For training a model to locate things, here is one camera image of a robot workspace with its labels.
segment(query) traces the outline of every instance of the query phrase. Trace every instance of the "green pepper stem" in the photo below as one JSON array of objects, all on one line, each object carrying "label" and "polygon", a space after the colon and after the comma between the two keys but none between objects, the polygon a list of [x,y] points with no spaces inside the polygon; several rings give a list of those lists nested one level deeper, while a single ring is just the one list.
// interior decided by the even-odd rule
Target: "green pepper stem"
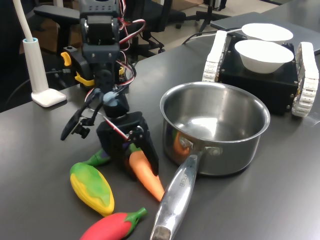
[{"label": "green pepper stem", "polygon": [[131,222],[130,230],[127,232],[125,236],[128,236],[132,230],[136,227],[137,223],[139,222],[140,218],[147,214],[147,210],[143,207],[136,212],[130,212],[127,214],[124,222]]}]

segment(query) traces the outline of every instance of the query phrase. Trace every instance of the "stainless steel saucepan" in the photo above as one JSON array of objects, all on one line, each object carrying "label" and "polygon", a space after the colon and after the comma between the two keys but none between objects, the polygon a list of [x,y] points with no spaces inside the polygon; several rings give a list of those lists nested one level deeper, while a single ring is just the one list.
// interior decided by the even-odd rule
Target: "stainless steel saucepan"
[{"label": "stainless steel saucepan", "polygon": [[150,239],[171,240],[187,210],[197,173],[227,176],[245,169],[269,126],[270,113],[251,93],[211,82],[170,89],[160,109],[164,151],[180,167],[165,190]]}]

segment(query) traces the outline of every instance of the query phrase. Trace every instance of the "chair armrest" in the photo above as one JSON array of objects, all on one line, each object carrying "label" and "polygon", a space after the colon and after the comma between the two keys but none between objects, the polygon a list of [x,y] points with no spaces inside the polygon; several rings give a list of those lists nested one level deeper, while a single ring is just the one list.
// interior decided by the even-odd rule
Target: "chair armrest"
[{"label": "chair armrest", "polygon": [[35,7],[33,9],[36,15],[52,19],[57,24],[61,25],[76,25],[80,23],[80,13],[77,10],[58,7],[42,5]]}]

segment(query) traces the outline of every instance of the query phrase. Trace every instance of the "pot rim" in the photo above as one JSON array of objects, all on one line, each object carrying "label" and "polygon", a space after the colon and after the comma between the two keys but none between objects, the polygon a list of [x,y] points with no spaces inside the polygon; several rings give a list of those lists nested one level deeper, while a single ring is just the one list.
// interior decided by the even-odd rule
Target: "pot rim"
[{"label": "pot rim", "polygon": [[[176,125],[174,125],[166,116],[165,110],[164,110],[164,106],[165,106],[165,102],[168,99],[168,97],[170,95],[172,95],[173,93],[175,93],[178,89],[181,88],[185,88],[186,86],[190,86],[190,85],[207,85],[207,86],[215,86],[218,88],[229,88],[229,89],[233,89],[236,90],[238,92],[242,92],[246,95],[248,95],[249,97],[251,97],[257,104],[259,104],[261,106],[261,108],[263,109],[264,115],[265,115],[265,122],[264,122],[264,126],[263,128],[257,132],[255,135],[252,135],[250,137],[244,138],[244,139],[240,139],[240,140],[233,140],[233,141],[218,141],[218,140],[209,140],[206,138],[201,138],[201,137],[194,137],[190,134],[188,134],[187,132],[181,130],[180,128],[178,128]],[[165,94],[161,97],[160,100],[160,110],[162,113],[163,118],[176,130],[178,130],[179,132],[183,133],[184,135],[193,138],[193,139],[197,139],[197,140],[201,140],[201,141],[207,141],[207,142],[212,142],[212,143],[241,143],[241,142],[246,142],[249,141],[251,139],[254,139],[256,137],[259,137],[265,130],[267,130],[269,124],[270,124],[270,112],[268,110],[268,108],[266,107],[266,105],[259,99],[257,98],[255,95],[251,94],[250,92],[243,90],[239,87],[236,86],[232,86],[232,85],[228,85],[228,84],[224,84],[224,83],[217,83],[217,82],[205,82],[205,81],[195,81],[195,82],[188,82],[188,83],[183,83],[177,86],[174,86],[173,88],[169,89],[168,91],[165,92]]]}]

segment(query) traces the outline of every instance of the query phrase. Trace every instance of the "black box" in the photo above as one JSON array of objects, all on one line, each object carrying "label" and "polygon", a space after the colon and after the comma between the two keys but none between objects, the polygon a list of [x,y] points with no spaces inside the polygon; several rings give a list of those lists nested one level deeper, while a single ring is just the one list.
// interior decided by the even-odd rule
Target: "black box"
[{"label": "black box", "polygon": [[[292,108],[294,96],[298,90],[298,75],[296,62],[290,61],[283,64],[277,71],[261,74],[250,71],[242,63],[240,54],[235,49],[235,44],[241,38],[232,37],[220,67],[218,81],[229,84],[259,98],[269,109],[270,113],[282,115]],[[293,54],[292,44],[283,45]]]}]

